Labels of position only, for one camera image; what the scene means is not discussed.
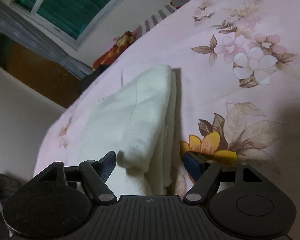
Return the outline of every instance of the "bed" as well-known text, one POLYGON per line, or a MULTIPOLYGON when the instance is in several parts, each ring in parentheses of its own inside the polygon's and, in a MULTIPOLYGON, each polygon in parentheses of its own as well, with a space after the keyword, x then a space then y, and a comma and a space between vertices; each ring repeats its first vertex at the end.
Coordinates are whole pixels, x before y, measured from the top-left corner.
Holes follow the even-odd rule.
POLYGON ((161 64, 177 78, 172 191, 182 196, 193 185, 186 151, 246 161, 294 201, 290 236, 300 240, 300 0, 191 0, 50 127, 34 174, 54 161, 73 163, 69 145, 80 140, 94 102, 161 64))

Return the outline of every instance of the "gray cloth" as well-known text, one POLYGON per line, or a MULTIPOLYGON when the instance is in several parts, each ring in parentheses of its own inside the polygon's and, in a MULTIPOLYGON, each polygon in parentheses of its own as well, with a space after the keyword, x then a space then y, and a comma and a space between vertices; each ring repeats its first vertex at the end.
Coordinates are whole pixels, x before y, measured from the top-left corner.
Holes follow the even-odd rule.
POLYGON ((1 1, 0 32, 29 50, 62 65, 78 79, 92 73, 89 66, 69 56, 58 44, 1 1))

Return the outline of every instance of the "wall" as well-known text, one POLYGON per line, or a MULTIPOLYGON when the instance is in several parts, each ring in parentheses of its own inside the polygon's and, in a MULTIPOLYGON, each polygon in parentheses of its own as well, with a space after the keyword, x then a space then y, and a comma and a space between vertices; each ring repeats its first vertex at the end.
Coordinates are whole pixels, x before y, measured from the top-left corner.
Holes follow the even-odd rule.
POLYGON ((63 112, 0 68, 0 173, 29 180, 42 139, 63 112))
MULTIPOLYGON (((10 4, 11 2, 11 0, 1 1, 6 4, 10 4)), ((72 57, 92 66, 92 63, 111 47, 111 41, 114 37, 123 35, 125 31, 135 30, 146 18, 150 17, 170 1, 122 0, 97 23, 94 31, 78 51, 67 46, 38 24, 33 24, 53 39, 72 57)))

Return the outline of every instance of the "folded white cloth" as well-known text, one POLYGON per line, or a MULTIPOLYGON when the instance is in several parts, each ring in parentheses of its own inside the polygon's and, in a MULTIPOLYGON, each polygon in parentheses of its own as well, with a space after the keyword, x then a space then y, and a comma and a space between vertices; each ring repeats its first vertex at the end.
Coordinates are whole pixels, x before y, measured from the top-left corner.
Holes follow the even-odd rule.
POLYGON ((120 195, 164 195, 171 183, 176 79, 170 66, 151 68, 114 95, 97 102, 73 147, 78 164, 117 153, 107 181, 120 195))

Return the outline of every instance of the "window frame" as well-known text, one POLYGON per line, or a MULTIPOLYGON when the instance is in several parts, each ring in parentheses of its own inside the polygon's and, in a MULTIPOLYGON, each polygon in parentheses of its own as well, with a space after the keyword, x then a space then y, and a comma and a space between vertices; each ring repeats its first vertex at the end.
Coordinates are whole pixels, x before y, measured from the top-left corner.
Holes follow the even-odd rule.
POLYGON ((80 34, 78 39, 72 38, 69 34, 65 33, 60 28, 56 27, 53 23, 46 20, 44 17, 37 13, 40 5, 42 4, 43 0, 37 0, 34 4, 31 12, 24 9, 22 6, 16 3, 16 0, 11 0, 10 6, 23 15, 25 18, 32 20, 39 24, 41 27, 46 29, 48 32, 52 33, 54 36, 62 40, 72 49, 78 51, 80 46, 85 42, 85 40, 90 36, 90 34, 95 30, 97 27, 97 23, 108 13, 114 5, 118 4, 119 1, 122 0, 110 0, 105 7, 98 12, 98 14, 92 19, 92 21, 88 24, 88 26, 83 30, 80 34))

